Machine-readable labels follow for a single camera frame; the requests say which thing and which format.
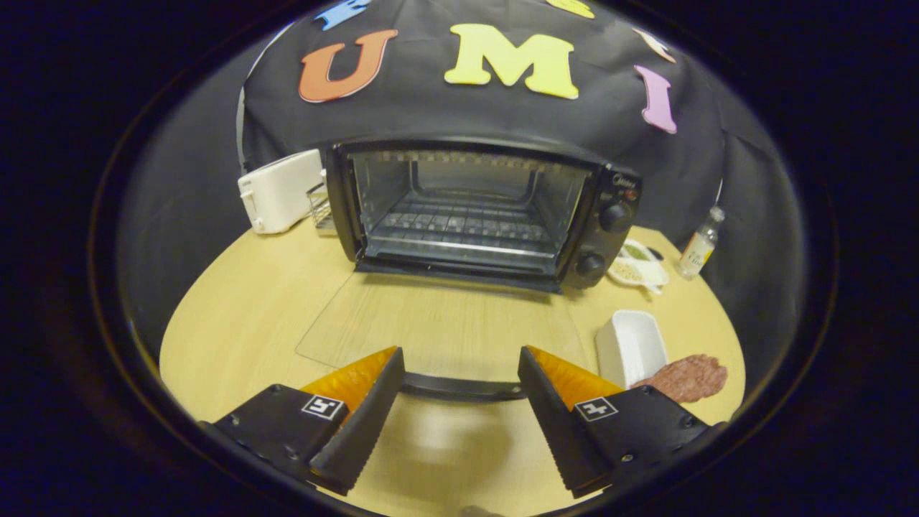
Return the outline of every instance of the bottle label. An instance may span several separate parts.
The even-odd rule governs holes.
[[[709,260],[711,252],[715,249],[709,240],[699,234],[693,234],[692,240],[689,241],[689,245],[686,246],[686,251],[683,252],[683,256],[680,257],[680,266],[684,270],[689,271],[694,275],[702,270],[702,266]]]

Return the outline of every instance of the white plate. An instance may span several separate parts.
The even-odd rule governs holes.
[[[634,258],[625,250],[625,245],[636,247],[642,254],[649,257],[650,260],[641,260]],[[630,270],[637,278],[626,276],[628,273],[624,270]],[[654,258],[654,254],[644,244],[628,239],[623,244],[622,249],[609,266],[610,276],[614,280],[624,285],[646,285],[659,286],[670,281],[670,275],[661,266],[661,262]]]

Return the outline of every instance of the bottle cap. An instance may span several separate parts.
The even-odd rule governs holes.
[[[709,215],[711,215],[711,218],[714,219],[717,223],[724,221],[724,210],[722,210],[720,207],[711,207],[711,210],[709,210]]]

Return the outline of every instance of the white toaster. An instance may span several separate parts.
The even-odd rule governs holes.
[[[257,234],[280,234],[310,213],[307,190],[323,183],[318,149],[260,167],[236,182],[249,222]]]

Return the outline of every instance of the orange letter u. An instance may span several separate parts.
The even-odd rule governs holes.
[[[329,80],[329,68],[335,53],[344,49],[344,43],[311,52],[303,58],[303,74],[300,77],[300,97],[307,102],[325,102],[334,98],[347,97],[366,85],[377,76],[383,61],[386,42],[395,38],[398,30],[381,30],[365,34],[355,41],[361,46],[357,68],[348,77]]]

